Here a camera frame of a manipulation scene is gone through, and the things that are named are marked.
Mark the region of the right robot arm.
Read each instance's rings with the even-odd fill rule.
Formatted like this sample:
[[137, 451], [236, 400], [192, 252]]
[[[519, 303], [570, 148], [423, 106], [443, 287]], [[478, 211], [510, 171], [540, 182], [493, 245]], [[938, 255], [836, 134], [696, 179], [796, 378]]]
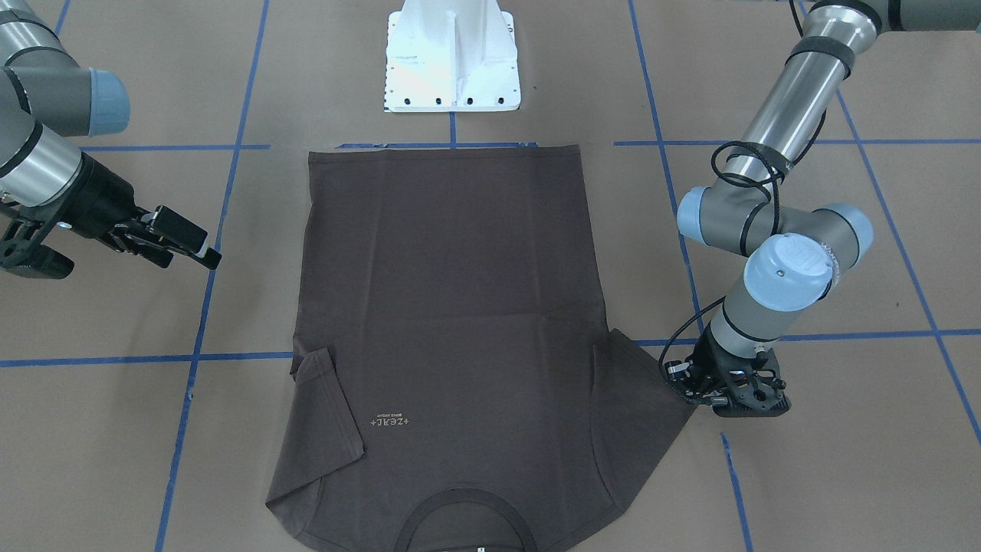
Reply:
[[129, 94], [114, 73], [78, 64], [25, 1], [2, 3], [1, 88], [4, 272], [67, 278], [74, 262], [45, 244], [58, 227], [158, 267], [175, 255], [218, 267], [206, 230], [167, 206], [138, 206], [129, 182], [71, 141], [123, 132]]

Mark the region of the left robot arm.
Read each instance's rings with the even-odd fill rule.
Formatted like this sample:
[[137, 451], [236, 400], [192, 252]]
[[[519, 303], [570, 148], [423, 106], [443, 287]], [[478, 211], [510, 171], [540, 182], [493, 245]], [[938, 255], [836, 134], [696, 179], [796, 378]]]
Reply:
[[660, 373], [687, 404], [728, 419], [789, 411], [776, 346], [873, 244], [857, 206], [800, 209], [783, 191], [859, 56], [883, 35], [979, 30], [977, 1], [814, 1], [791, 13], [798, 39], [775, 84], [742, 136], [711, 154], [712, 183], [694, 186], [676, 211], [680, 235], [739, 255], [743, 267], [705, 308], [689, 356], [662, 360]]

